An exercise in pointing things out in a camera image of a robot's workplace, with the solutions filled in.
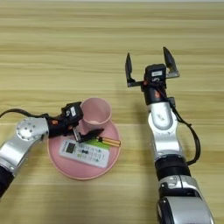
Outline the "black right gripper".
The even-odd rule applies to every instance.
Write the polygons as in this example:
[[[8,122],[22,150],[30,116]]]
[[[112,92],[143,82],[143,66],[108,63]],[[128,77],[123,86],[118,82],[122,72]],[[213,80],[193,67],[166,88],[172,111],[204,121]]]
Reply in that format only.
[[[175,59],[173,58],[171,52],[164,46],[164,62],[166,67],[169,69],[169,72],[166,74],[167,78],[178,78],[180,76],[179,70],[177,69]],[[146,77],[144,80],[135,81],[131,78],[132,73],[132,64],[130,53],[128,52],[126,61],[125,61],[125,73],[126,73],[126,80],[127,86],[141,88],[143,92],[145,103],[147,106],[153,103],[159,102],[168,102],[171,106],[175,106],[175,98],[168,97],[166,94],[166,79],[162,78],[150,78]]]

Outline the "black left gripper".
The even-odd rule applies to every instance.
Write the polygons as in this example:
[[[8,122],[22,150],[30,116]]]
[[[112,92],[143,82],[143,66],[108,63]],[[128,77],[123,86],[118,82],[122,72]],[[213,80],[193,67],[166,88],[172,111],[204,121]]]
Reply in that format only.
[[[48,137],[60,137],[60,136],[70,136],[74,133],[74,129],[79,125],[80,118],[72,117],[72,116],[57,116],[51,117],[48,116],[46,118],[47,125],[48,125]],[[93,138],[97,138],[103,129],[94,129],[90,130],[87,134],[81,134],[80,139],[78,140],[79,143],[84,143],[89,141]]]

